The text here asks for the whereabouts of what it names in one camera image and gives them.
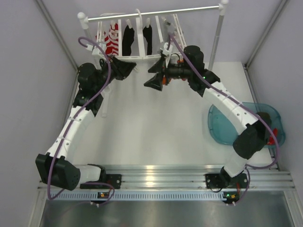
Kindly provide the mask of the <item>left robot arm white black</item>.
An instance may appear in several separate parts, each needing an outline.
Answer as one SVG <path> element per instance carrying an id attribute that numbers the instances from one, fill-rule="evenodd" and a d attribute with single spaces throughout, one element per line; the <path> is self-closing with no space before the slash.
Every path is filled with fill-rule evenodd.
<path id="1" fill-rule="evenodd" d="M 92 63 L 78 68 L 79 90 L 72 104 L 70 116 L 54 144 L 36 158 L 41 181 L 69 191 L 77 186 L 88 188 L 91 182 L 101 188 L 107 183 L 105 168 L 96 164 L 75 166 L 74 153 L 87 127 L 96 117 L 102 102 L 101 89 L 112 80 L 124 80 L 136 67 L 135 62 L 121 61 L 111 56 L 109 61 L 100 59 L 100 69 Z"/>

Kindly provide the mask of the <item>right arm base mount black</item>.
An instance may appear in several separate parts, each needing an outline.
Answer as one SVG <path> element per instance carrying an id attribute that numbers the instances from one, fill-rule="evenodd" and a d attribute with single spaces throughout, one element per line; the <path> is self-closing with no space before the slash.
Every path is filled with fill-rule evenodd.
<path id="1" fill-rule="evenodd" d="M 248 176 L 241 173 L 236 177 L 228 174 L 214 173 L 205 175 L 207 189 L 245 189 L 248 186 Z"/>

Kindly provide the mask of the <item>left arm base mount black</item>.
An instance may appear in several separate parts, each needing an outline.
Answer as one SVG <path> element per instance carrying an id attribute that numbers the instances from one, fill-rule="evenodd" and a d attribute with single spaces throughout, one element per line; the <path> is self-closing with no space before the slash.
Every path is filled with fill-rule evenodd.
<path id="1" fill-rule="evenodd" d="M 112 185 L 115 189 L 121 188 L 122 175 L 121 174 L 107 174 L 105 183 Z"/>

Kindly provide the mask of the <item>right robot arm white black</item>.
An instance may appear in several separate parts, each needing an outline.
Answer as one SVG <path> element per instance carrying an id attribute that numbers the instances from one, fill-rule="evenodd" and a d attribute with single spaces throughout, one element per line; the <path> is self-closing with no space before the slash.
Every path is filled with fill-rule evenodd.
<path id="1" fill-rule="evenodd" d="M 160 59 L 148 70 L 155 76 L 144 86 L 162 91 L 172 79 L 186 80 L 192 90 L 210 101 L 232 123 L 237 132 L 232 144 L 234 154 L 220 170 L 219 177 L 225 187 L 233 187 L 248 160 L 268 143 L 270 115 L 252 112 L 232 96 L 220 78 L 205 68 L 204 54 L 198 46 L 187 46 L 181 54 L 183 62 L 172 63 L 172 46 L 165 43 Z"/>

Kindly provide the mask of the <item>white plastic sock hanger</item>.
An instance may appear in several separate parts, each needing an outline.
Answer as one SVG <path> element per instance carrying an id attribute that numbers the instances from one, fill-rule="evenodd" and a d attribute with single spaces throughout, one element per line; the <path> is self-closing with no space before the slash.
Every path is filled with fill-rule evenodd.
<path id="1" fill-rule="evenodd" d="M 168 38 L 164 31 L 164 22 L 166 20 L 172 22 L 176 27 L 173 36 L 176 38 L 177 43 L 182 48 L 186 47 L 187 44 L 176 10 L 141 13 L 140 10 L 137 9 L 133 14 L 104 14 L 96 19 L 90 19 L 91 22 L 97 22 L 97 30 L 103 28 L 106 35 L 109 32 L 111 22 L 118 23 L 119 55 L 115 57 L 123 61 L 157 59 L 160 56 L 160 48 L 163 47 L 163 43 L 165 43 Z M 134 42 L 131 46 L 132 53 L 130 56 L 122 55 L 122 39 L 126 26 L 134 29 Z M 147 42 L 143 36 L 143 29 L 146 26 L 152 26 L 152 55 L 147 55 Z M 106 43 L 97 44 L 99 44 L 106 53 Z"/>

